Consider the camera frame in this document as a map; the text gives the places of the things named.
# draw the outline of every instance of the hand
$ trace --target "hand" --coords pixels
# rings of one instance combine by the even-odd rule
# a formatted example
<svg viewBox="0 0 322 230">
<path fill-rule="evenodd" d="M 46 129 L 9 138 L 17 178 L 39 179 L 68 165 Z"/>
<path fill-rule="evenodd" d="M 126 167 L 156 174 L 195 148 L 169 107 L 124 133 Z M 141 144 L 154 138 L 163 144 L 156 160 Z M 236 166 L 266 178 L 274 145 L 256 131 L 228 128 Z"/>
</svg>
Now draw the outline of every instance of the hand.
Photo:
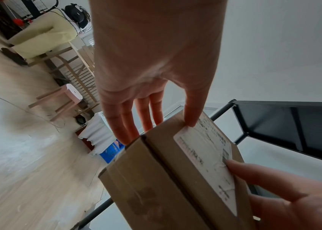
<svg viewBox="0 0 322 230">
<path fill-rule="evenodd" d="M 226 0 L 90 1 L 95 38 L 95 81 L 104 115 L 118 140 L 163 121 L 167 81 L 185 89 L 185 122 L 194 126 L 217 67 Z"/>
<path fill-rule="evenodd" d="M 278 195 L 272 199 L 250 195 L 261 230 L 322 230 L 322 183 L 267 167 L 228 161 L 230 172 L 247 184 Z"/>
</svg>

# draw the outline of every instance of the black shoe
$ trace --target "black shoe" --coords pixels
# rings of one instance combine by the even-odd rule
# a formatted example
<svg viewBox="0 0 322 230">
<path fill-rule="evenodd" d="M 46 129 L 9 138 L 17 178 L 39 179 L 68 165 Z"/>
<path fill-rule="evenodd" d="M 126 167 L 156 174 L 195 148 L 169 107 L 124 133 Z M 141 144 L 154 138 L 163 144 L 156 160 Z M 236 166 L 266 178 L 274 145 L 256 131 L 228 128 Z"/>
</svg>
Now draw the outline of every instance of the black shoe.
<svg viewBox="0 0 322 230">
<path fill-rule="evenodd" d="M 2 48 L 2 53 L 12 59 L 15 63 L 17 63 L 20 66 L 27 66 L 28 63 L 22 58 L 19 54 L 13 53 L 7 48 Z"/>
</svg>

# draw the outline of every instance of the qr code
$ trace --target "qr code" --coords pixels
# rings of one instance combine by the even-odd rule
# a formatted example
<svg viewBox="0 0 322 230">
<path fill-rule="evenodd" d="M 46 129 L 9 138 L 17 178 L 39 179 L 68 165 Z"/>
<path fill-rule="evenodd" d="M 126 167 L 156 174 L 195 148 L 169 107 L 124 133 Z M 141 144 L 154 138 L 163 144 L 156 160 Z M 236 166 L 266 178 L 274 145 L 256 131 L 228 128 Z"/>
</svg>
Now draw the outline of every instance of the qr code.
<svg viewBox="0 0 322 230">
<path fill-rule="evenodd" d="M 227 160 L 229 160 L 229 153 L 223 149 L 223 163 L 226 164 Z"/>
</svg>

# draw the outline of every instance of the blue container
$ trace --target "blue container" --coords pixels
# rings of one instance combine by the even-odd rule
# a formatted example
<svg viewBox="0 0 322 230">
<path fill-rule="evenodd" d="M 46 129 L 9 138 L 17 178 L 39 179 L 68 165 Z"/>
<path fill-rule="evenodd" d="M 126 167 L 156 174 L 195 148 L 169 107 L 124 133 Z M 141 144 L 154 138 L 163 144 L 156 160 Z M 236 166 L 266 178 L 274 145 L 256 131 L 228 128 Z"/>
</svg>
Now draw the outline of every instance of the blue container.
<svg viewBox="0 0 322 230">
<path fill-rule="evenodd" d="M 124 148 L 123 144 L 120 142 L 118 143 L 119 147 L 115 143 L 112 143 L 107 149 L 105 149 L 104 152 L 100 153 L 100 156 L 105 160 L 106 163 L 111 162 L 115 155 L 117 155 Z"/>
</svg>

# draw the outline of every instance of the cardboard box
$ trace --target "cardboard box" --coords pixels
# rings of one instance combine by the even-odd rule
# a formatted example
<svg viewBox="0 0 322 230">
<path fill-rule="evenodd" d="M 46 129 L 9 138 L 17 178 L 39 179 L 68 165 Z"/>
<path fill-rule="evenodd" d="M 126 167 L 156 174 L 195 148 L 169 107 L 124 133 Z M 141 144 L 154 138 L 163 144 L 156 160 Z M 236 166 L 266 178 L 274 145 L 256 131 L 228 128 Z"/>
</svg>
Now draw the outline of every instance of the cardboard box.
<svg viewBox="0 0 322 230">
<path fill-rule="evenodd" d="M 202 114 L 182 111 L 140 136 L 99 178 L 132 229 L 254 230 L 247 185 L 224 162 L 243 159 Z"/>
</svg>

